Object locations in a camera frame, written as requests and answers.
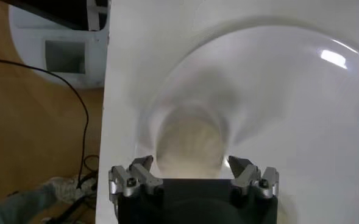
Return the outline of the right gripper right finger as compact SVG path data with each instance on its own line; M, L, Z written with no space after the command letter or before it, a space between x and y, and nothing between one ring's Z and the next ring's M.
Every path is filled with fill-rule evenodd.
M232 186L240 190L242 196L253 192L257 198L269 200L279 195L279 173L275 167L267 167L264 172L248 159L228 156L233 173Z

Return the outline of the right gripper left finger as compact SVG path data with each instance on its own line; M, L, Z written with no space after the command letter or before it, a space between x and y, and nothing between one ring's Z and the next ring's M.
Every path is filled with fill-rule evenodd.
M149 195L161 195L163 180L150 173L152 155L136 158L127 169L112 166L108 172L109 200L114 203L119 196L136 197L143 189Z

